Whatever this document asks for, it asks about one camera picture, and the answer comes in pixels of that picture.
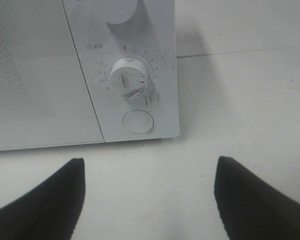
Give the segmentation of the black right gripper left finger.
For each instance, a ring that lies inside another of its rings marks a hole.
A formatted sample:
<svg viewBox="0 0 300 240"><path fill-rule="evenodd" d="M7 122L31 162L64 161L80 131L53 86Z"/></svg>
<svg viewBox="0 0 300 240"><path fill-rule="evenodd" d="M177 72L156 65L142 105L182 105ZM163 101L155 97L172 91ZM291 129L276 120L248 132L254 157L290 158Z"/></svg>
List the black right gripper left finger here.
<svg viewBox="0 0 300 240"><path fill-rule="evenodd" d="M69 240L85 202L85 162L73 158L0 208L0 240Z"/></svg>

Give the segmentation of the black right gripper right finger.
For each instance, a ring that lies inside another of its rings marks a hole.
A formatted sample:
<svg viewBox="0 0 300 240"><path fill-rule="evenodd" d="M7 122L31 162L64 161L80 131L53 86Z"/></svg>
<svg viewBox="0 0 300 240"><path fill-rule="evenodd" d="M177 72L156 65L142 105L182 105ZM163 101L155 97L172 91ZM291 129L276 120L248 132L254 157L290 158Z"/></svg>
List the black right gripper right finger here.
<svg viewBox="0 0 300 240"><path fill-rule="evenodd" d="M300 203L235 159L218 158L214 197L231 240L300 240Z"/></svg>

